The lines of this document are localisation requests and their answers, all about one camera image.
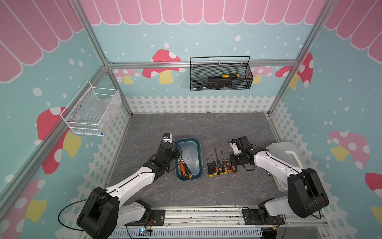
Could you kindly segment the black orange hex screwdriver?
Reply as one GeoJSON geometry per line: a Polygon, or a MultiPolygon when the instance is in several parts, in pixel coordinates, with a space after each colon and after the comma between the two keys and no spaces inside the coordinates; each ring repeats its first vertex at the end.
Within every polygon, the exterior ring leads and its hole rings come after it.
{"type": "Polygon", "coordinates": [[[238,172],[237,168],[232,164],[232,160],[231,160],[232,149],[230,146],[228,146],[228,148],[229,148],[229,154],[228,154],[227,159],[225,161],[226,166],[228,168],[228,172],[232,172],[234,174],[237,174],[237,172],[238,172]]]}

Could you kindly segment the teal plastic storage box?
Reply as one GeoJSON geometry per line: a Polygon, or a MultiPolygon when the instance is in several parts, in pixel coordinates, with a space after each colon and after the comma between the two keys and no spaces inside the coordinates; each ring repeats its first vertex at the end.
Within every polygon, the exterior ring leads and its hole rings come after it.
{"type": "Polygon", "coordinates": [[[187,165],[191,172],[192,177],[183,177],[181,174],[180,166],[175,163],[176,177],[180,181],[190,181],[200,179],[204,172],[202,147],[198,139],[194,137],[182,138],[176,141],[182,150],[182,160],[187,165]]]}

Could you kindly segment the yellow collar screwdriver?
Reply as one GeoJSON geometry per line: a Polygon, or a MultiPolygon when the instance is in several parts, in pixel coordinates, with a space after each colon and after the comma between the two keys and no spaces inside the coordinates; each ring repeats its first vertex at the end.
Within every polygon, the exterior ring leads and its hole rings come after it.
{"type": "Polygon", "coordinates": [[[217,162],[217,167],[218,167],[219,173],[220,174],[224,174],[223,166],[222,166],[222,163],[220,162],[220,160],[218,158],[218,154],[217,154],[216,148],[214,148],[214,151],[215,151],[215,155],[216,155],[216,162],[217,162]]]}

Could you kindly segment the black grey screwdriver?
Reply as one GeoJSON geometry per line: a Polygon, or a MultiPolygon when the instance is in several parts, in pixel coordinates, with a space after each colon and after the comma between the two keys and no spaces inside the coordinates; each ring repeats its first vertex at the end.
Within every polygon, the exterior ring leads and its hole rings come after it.
{"type": "Polygon", "coordinates": [[[192,175],[191,171],[189,170],[186,163],[183,163],[183,168],[184,168],[185,175],[187,175],[189,178],[192,178],[193,175],[192,175]]]}

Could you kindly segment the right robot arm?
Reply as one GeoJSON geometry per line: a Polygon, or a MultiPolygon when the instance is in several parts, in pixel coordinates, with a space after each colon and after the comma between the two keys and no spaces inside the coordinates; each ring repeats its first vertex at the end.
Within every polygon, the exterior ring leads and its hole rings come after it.
{"type": "Polygon", "coordinates": [[[287,214],[307,218],[329,205],[318,173],[303,167],[292,142],[276,142],[263,149],[243,136],[233,139],[229,146],[232,169],[250,164],[268,171],[286,187],[286,196],[268,199],[258,205],[254,213],[261,223],[287,214]]]}

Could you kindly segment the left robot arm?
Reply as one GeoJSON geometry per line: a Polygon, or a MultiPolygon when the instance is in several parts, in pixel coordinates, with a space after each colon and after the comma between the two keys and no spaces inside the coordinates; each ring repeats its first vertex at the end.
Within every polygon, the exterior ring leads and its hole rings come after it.
{"type": "Polygon", "coordinates": [[[113,231],[132,222],[148,222],[151,207],[142,200],[124,206],[133,195],[169,172],[173,160],[182,158],[182,150],[173,141],[161,142],[154,154],[134,174],[106,189],[95,188],[85,202],[77,226],[93,239],[107,239],[113,231]]]}

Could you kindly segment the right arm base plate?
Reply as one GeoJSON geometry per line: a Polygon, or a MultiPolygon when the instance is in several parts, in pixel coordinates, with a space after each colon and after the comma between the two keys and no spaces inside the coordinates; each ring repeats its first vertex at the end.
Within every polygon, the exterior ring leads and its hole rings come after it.
{"type": "Polygon", "coordinates": [[[245,225],[268,225],[278,227],[285,224],[284,217],[270,216],[264,210],[244,207],[242,208],[241,213],[244,218],[245,225]]]}

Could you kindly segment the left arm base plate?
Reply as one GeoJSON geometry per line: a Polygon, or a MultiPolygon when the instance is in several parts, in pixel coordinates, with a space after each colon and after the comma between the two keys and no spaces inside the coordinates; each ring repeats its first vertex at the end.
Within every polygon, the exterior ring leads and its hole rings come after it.
{"type": "Polygon", "coordinates": [[[165,220],[165,210],[151,210],[145,212],[141,220],[137,222],[131,222],[127,226],[163,226],[165,220]]]}

